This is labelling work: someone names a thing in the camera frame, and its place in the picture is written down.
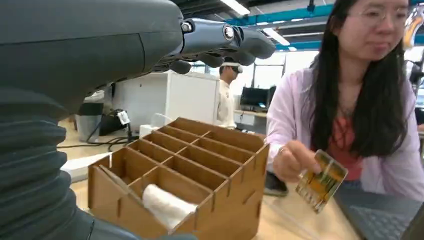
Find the long black hair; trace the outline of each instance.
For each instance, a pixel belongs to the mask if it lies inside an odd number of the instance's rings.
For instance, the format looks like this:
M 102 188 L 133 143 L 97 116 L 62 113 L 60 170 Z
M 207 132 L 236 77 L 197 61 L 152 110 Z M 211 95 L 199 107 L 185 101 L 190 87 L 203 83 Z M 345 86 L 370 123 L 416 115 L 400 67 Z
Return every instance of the long black hair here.
M 341 28 L 357 0 L 337 0 L 328 18 L 319 54 L 311 65 L 313 82 L 308 99 L 315 108 L 307 113 L 311 145 L 326 150 L 333 138 L 339 106 L 339 40 L 333 30 Z M 407 135 L 405 74 L 402 42 L 382 60 L 372 62 L 364 77 L 352 115 L 355 134 L 350 152 L 362 157 L 388 156 Z

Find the ring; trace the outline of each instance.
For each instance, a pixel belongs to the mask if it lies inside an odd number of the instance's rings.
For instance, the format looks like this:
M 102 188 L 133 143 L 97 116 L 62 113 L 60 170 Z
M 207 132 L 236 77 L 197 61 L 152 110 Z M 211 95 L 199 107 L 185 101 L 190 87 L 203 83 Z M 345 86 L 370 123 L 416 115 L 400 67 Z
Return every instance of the ring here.
M 286 146 L 283 145 L 279 148 L 278 153 L 281 154 L 282 152 L 284 152 L 285 150 L 287 150 Z

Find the white box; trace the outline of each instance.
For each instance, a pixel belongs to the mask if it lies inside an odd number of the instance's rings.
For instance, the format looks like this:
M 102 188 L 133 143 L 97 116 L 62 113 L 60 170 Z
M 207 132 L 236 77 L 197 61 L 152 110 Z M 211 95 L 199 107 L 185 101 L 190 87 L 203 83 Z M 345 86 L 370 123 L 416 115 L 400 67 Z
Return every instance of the white box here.
M 210 74 L 190 72 L 182 75 L 173 71 L 151 73 L 118 82 L 112 102 L 114 109 L 128 112 L 134 131 L 140 125 L 152 124 L 152 116 L 156 113 L 171 119 L 183 117 L 215 125 L 219 89 L 219 78 Z

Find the vr headset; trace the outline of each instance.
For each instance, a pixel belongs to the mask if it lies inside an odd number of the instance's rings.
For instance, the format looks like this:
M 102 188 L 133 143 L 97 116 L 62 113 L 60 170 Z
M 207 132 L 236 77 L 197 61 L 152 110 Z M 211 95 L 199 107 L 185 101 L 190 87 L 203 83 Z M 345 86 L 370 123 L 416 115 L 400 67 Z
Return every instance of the vr headset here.
M 238 74 L 243 73 L 243 67 L 240 63 L 237 62 L 224 62 L 221 67 L 231 67 L 232 70 Z

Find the wooden box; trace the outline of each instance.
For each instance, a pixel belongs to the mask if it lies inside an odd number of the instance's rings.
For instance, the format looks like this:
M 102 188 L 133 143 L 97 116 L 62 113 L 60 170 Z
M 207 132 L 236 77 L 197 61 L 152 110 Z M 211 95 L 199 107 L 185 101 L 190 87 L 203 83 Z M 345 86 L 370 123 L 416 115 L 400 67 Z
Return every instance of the wooden box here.
M 88 207 L 143 238 L 192 233 L 200 240 L 251 240 L 259 226 L 268 150 L 257 136 L 178 118 L 92 164 Z M 156 184 L 198 207 L 168 231 L 101 165 L 139 198 Z

